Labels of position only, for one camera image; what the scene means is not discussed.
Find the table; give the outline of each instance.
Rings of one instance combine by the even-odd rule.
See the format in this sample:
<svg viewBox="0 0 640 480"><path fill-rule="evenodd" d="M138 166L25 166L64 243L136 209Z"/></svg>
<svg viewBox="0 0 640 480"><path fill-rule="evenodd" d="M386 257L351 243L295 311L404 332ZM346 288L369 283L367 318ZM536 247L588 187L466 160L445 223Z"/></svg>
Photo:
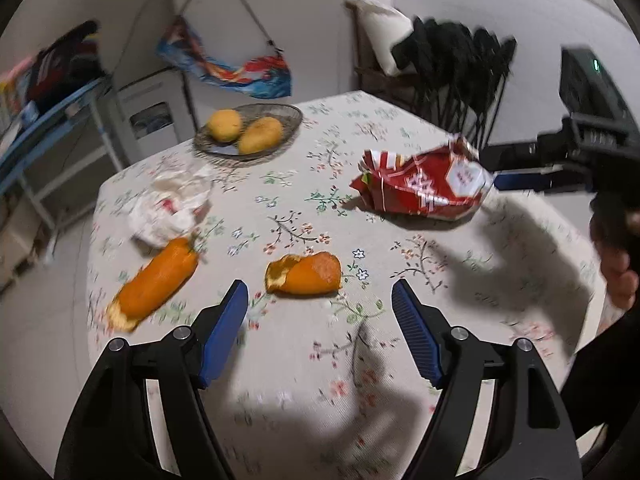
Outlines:
<svg viewBox="0 0 640 480"><path fill-rule="evenodd" d="M91 211L95 202L81 207L66 218L56 220L44 207L42 201L73 176L105 155L109 156L116 171L122 171L124 167L111 143L110 134L104 126L97 105L97 100L110 91L113 91L113 87L111 79L107 76L87 83L40 116L0 156L0 194L18 182L42 221L51 231L45 261L50 261L53 257L58 233ZM66 168L42 189L34 190L24 172L87 118L94 121L102 146Z"/></svg>
<svg viewBox="0 0 640 480"><path fill-rule="evenodd" d="M95 210L88 261L90 359L111 337L104 309L148 261L127 214L155 174L210 164L211 210L196 273L130 335L160 339L223 297L235 278L250 304L222 378L202 393L212 427L239 479L400 478L438 399L418 375L390 310L392 284L406 278L423 303L480 339L530 338L556 384L572 353L596 333L604 284L588 240L543 198L491 192L467 222L380 216L349 188L363 150L415 153L446 134L364 92L300 105L295 141L255 165L217 166L189 142L109 179ZM266 294L264 271L286 253L321 250L342 264L332 298ZM482 386L461 470L474 466L491 402ZM162 464L175 462L159 391L148 385Z"/></svg>

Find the white crumpled paper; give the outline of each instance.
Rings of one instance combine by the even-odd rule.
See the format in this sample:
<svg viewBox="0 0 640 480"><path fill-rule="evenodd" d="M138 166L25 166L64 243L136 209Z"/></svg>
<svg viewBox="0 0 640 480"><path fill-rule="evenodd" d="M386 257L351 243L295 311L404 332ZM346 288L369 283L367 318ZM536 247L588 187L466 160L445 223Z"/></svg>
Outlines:
<svg viewBox="0 0 640 480"><path fill-rule="evenodd" d="M129 214L129 227L135 237L164 248L169 241L190 235L200 214L209 207L210 169L167 170L159 173Z"/></svg>

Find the wicker basket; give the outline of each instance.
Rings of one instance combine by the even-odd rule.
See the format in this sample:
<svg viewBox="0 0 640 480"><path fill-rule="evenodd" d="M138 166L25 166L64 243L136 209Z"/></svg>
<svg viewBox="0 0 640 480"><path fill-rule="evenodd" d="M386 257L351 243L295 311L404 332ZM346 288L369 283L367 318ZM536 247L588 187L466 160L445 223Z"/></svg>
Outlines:
<svg viewBox="0 0 640 480"><path fill-rule="evenodd" d="M249 124L262 117L274 117L282 123L282 140L272 148L268 150L262 150L261 152L248 153L247 155L241 155L238 153L237 141L232 143L216 142L209 132L207 127L203 126L193 139L193 145L196 149L209 155L221 156L225 158L235 158L237 160L252 160L271 153L276 152L281 146L289 142L296 130L302 122L302 112L291 105L281 104L251 104L242 105L234 108L236 112L242 117L242 129L244 130Z"/></svg>

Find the wooden chair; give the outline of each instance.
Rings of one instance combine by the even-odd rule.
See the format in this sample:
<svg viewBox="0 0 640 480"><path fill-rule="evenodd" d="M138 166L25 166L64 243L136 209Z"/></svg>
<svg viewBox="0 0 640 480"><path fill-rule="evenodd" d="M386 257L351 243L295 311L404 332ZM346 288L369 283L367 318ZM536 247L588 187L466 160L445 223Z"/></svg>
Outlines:
<svg viewBox="0 0 640 480"><path fill-rule="evenodd" d="M345 2L345 7L350 11L353 19L353 37L355 44L354 72L358 77L358 90L364 90L373 95L380 95L388 102L401 104L410 111L415 86L418 84L417 74L400 74L388 76L380 68L376 55L373 52L367 33L360 25L358 7L350 2Z"/></svg>

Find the silver bolt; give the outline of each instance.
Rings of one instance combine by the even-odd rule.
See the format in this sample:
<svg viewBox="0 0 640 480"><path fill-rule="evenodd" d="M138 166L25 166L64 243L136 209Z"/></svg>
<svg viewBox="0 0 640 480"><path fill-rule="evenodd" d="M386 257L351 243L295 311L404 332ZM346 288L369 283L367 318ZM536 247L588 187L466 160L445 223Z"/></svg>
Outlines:
<svg viewBox="0 0 640 480"><path fill-rule="evenodd" d="M187 339L191 335L191 328L188 326L179 326L174 329L174 337L176 339Z"/></svg>
<svg viewBox="0 0 640 480"><path fill-rule="evenodd" d="M124 339L117 337L109 341L109 350L112 352L118 352L124 348Z"/></svg>
<svg viewBox="0 0 640 480"><path fill-rule="evenodd" d="M464 341L467 337L469 337L469 332L466 330L466 328L455 326L451 329L451 336L453 337L453 339L457 339L458 341Z"/></svg>
<svg viewBox="0 0 640 480"><path fill-rule="evenodd" d="M531 352L531 350L533 349L533 344L531 343L531 341L524 338L518 339L516 345L518 345L518 348L523 352Z"/></svg>

